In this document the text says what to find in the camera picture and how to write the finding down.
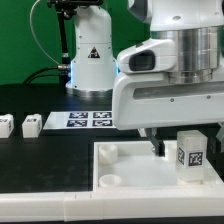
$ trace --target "black panel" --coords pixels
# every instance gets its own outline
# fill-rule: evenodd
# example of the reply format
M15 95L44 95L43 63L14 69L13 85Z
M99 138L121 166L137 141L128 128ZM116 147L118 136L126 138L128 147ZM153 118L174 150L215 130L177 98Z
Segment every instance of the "black panel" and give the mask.
M129 67L134 72L150 71L155 68L155 54L148 50L135 54L130 58Z
M101 4L103 4L103 0L69 0L69 2L70 3L74 2L77 5L101 5Z
M64 222L41 222L42 224L64 224ZM224 217L180 217L180 218L151 218L151 219L120 219L75 221L69 224L223 224Z

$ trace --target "white block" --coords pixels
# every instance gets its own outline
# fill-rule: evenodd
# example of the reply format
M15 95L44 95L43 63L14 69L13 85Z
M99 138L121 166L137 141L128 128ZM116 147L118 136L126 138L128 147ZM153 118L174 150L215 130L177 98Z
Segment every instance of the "white block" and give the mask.
M14 119L11 114L0 116L0 138L8 138L14 129Z
M29 115L22 125L24 138L38 138L42 129L42 118L39 114Z
M204 179L207 137L199 131L177 134L176 171L183 181Z
M147 135L146 135L146 133L145 133L145 128L140 128L140 129L138 129L138 132L139 132L139 134L140 134L140 136L141 136L142 138L146 138L146 137L147 137Z
M165 141L165 161L175 163L177 158L177 142L176 141Z

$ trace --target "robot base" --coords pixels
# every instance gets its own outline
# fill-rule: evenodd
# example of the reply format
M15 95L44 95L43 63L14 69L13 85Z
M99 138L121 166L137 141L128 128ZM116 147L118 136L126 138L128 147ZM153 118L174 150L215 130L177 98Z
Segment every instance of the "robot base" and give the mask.
M75 95L78 97L85 98L101 98L101 97L112 97L113 90L102 90L102 91L87 91L72 88L71 83L66 84L66 93L69 95Z

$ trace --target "green backdrop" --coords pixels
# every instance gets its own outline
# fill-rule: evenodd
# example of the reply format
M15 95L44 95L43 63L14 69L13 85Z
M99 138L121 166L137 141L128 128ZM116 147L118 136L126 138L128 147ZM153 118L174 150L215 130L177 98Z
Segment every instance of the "green backdrop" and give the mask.
M33 40L29 17L36 0L1 0L0 7L0 85L22 83L32 72L53 66ZM54 8L49 9L47 0L41 0L35 10L33 21L39 41L45 50L60 61L61 45ZM127 11L127 0L108 0L108 11L112 17L114 56L149 36L148 27ZM75 54L73 22L66 21L69 51ZM57 82L48 78L44 82Z

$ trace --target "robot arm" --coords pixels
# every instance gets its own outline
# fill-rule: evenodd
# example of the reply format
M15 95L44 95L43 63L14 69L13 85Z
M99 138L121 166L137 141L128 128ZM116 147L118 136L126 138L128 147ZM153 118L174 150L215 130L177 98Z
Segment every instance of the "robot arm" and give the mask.
M128 9L143 23L150 23L152 19L152 0L129 0Z
M136 2L129 2L132 10L138 8ZM118 57L115 126L124 130L223 121L223 1L149 2L151 38Z
M63 44L66 42L64 20L75 17L76 56L69 61L68 94L81 97L112 95L117 65L112 52L111 17L97 6L102 3L103 0L48 0L48 6L54 5L59 17L62 46L67 45ZM62 51L66 57L67 47Z

